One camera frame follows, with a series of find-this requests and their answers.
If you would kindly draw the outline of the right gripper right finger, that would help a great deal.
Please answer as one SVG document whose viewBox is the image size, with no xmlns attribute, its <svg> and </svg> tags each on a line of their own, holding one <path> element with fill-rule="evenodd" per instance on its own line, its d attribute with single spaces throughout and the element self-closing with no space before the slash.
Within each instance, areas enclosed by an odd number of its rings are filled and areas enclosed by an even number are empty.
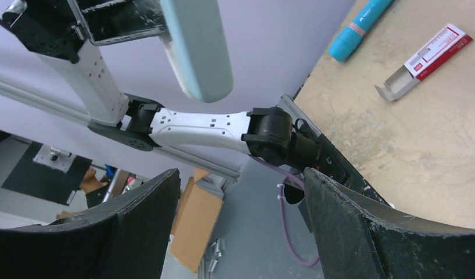
<svg viewBox="0 0 475 279">
<path fill-rule="evenodd" d="M 401 212 L 315 169 L 304 190 L 325 278 L 475 278 L 475 229 Z"/>
</svg>

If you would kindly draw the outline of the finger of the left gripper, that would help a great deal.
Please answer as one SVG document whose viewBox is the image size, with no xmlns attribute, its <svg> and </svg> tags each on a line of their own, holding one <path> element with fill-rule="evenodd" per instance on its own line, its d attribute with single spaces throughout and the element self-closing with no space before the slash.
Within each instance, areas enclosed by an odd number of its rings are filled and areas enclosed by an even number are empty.
<svg viewBox="0 0 475 279">
<path fill-rule="evenodd" d="M 83 35 L 95 46 L 168 33 L 160 1 L 68 1 Z"/>
</svg>

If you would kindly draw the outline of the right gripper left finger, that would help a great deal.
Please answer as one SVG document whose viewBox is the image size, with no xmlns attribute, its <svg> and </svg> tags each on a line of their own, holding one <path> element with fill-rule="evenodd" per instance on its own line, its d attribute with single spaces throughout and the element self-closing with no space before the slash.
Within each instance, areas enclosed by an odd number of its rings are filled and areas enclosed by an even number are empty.
<svg viewBox="0 0 475 279">
<path fill-rule="evenodd" d="M 0 229 L 0 278 L 160 278 L 177 169 L 48 225 Z"/>
</svg>

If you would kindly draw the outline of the light blue white stapler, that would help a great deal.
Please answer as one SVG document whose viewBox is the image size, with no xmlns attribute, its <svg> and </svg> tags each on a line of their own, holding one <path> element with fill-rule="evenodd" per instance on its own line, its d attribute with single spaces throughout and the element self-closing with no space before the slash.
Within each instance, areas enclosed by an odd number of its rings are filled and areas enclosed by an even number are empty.
<svg viewBox="0 0 475 279">
<path fill-rule="evenodd" d="M 161 1 L 168 34 L 160 36 L 183 92 L 205 103 L 224 99 L 233 74 L 217 1 Z"/>
</svg>

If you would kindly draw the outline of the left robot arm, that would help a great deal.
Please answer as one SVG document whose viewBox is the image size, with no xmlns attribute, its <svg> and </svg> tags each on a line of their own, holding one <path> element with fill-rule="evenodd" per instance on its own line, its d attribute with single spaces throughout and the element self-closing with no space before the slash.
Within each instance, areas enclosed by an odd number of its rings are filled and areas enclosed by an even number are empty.
<svg viewBox="0 0 475 279">
<path fill-rule="evenodd" d="M 233 89 L 217 1 L 13 1 L 0 26 L 56 70 L 85 109 L 0 80 L 0 95 L 87 126 L 139 151 L 176 155 L 212 146 L 269 167 L 319 169 L 322 145 L 278 107 L 226 114 L 185 113 L 122 92 L 100 47 L 159 37 L 183 92 L 213 103 Z"/>
</svg>

